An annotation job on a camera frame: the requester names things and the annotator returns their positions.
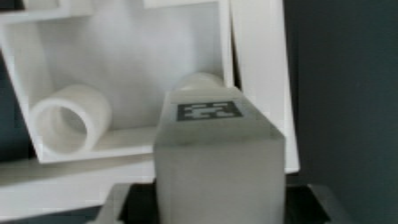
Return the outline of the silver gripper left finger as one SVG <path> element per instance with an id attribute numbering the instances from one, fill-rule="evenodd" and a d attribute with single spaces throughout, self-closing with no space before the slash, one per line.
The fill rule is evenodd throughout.
<path id="1" fill-rule="evenodd" d="M 153 183 L 114 185 L 90 224 L 160 224 Z"/>

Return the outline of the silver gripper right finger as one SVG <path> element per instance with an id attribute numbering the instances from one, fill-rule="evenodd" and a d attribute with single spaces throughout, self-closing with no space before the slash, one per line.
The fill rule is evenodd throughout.
<path id="1" fill-rule="evenodd" d="M 286 186 L 284 224 L 355 224 L 325 186 Z"/>

